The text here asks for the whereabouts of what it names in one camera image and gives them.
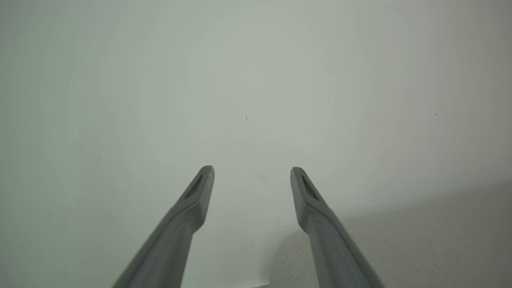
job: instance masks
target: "white wall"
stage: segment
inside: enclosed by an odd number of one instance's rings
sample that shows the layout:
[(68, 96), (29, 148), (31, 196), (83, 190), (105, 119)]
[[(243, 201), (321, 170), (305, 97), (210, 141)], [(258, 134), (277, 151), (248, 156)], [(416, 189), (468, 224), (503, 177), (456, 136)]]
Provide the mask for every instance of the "white wall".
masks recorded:
[(183, 287), (268, 280), (292, 166), (340, 217), (511, 179), (511, 51), (507, 0), (4, 1), (0, 286), (110, 286), (205, 164)]

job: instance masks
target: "gray fabric cushion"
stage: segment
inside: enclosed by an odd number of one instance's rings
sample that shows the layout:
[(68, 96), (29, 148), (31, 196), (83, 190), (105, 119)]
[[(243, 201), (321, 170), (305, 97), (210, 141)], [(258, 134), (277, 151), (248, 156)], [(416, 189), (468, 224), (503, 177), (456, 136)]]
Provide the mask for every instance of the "gray fabric cushion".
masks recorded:
[[(503, 184), (342, 222), (387, 288), (512, 287), (511, 207)], [(318, 287), (304, 232), (279, 247), (269, 286)]]
[(270, 272), (269, 288), (316, 288), (318, 282), (309, 238), (302, 230), (281, 243)]

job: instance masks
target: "gray textured fabric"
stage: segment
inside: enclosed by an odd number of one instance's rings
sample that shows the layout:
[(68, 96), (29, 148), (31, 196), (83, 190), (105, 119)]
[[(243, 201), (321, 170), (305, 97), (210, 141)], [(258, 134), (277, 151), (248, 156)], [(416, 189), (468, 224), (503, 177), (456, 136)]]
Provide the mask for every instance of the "gray textured fabric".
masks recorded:
[(318, 287), (309, 238), (302, 230), (281, 243), (270, 273), (269, 288)]
[[(506, 184), (343, 224), (387, 288), (476, 288), (512, 287), (511, 222)], [(317, 287), (303, 232), (285, 239), (270, 275), (270, 288), (292, 287)]]

